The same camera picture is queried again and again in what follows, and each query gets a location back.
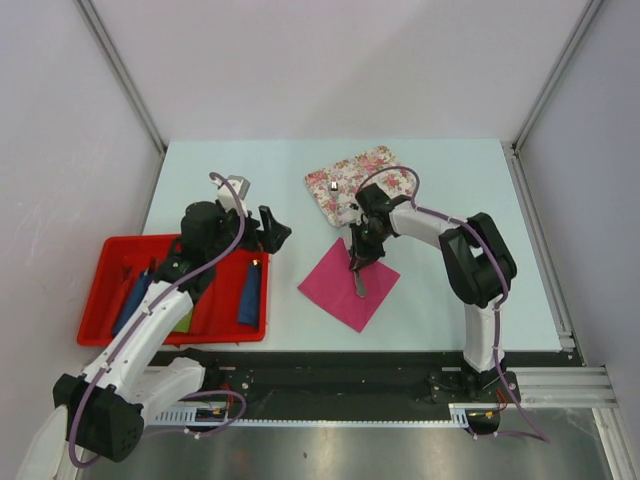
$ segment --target green cloth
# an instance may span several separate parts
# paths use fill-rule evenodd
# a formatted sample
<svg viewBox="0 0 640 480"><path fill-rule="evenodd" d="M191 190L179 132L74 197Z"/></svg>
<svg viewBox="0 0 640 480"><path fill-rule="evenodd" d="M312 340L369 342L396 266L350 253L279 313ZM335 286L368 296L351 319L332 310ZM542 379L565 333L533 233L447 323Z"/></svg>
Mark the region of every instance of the green cloth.
<svg viewBox="0 0 640 480"><path fill-rule="evenodd" d="M189 313L182 317L182 320L180 320L171 331L175 333L189 333L189 328L191 327L191 317L193 317L193 308L189 310Z"/></svg>

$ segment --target small metal object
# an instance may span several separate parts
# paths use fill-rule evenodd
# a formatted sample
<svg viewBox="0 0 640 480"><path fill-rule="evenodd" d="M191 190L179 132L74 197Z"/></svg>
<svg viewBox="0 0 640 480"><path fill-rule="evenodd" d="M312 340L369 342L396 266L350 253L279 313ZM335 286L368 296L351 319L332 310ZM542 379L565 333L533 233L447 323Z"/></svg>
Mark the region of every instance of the small metal object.
<svg viewBox="0 0 640 480"><path fill-rule="evenodd" d="M340 188L338 188L338 182L335 180L329 182L329 195L331 195L332 198L338 198L340 195Z"/></svg>
<svg viewBox="0 0 640 480"><path fill-rule="evenodd" d="M360 298L364 298L367 296L367 287L364 286L364 282L362 281L362 278L360 277L360 273L359 272L353 272L353 277L356 281L356 294L360 297Z"/></svg>

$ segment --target gray metal floor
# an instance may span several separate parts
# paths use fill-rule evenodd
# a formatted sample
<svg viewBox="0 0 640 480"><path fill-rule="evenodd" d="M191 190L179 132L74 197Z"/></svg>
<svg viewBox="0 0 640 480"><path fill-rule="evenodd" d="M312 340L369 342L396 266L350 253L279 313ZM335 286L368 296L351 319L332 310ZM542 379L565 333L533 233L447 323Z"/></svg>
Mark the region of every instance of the gray metal floor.
<svg viewBox="0 0 640 480"><path fill-rule="evenodd" d="M519 438L474 442L465 432L449 429L238 427L199 441L181 434L152 437L125 462L102 460L82 478L612 478L590 410L539 410L533 415L551 445ZM517 412L509 411L503 428L525 425Z"/></svg>

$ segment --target red tray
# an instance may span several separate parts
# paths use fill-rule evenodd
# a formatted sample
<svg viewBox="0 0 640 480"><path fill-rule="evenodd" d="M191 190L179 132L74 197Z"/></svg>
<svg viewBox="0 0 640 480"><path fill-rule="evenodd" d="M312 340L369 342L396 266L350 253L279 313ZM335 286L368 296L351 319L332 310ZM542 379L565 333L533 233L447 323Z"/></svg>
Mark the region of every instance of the red tray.
<svg viewBox="0 0 640 480"><path fill-rule="evenodd" d="M177 235L145 235L109 238L102 248L89 299L78 330L77 341L85 346L106 346L113 335L115 319L105 320L125 267L134 279L145 271L152 258L159 264ZM237 323L242 289L249 263L262 264L260 323L258 328ZM269 255L236 250L216 265L216 278L202 295L193 312L189 333L171 333L165 345L189 343L258 342L267 326L267 278Z"/></svg>

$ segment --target pink cloth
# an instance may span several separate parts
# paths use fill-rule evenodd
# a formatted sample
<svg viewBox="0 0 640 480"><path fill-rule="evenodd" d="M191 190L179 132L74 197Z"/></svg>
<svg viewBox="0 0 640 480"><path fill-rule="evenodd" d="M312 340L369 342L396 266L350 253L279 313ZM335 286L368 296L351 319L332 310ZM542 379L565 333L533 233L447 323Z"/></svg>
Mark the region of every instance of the pink cloth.
<svg viewBox="0 0 640 480"><path fill-rule="evenodd" d="M309 276L298 286L313 303L360 333L387 297L400 274L376 262L360 270L367 296L356 294L349 254L341 238L333 244Z"/></svg>

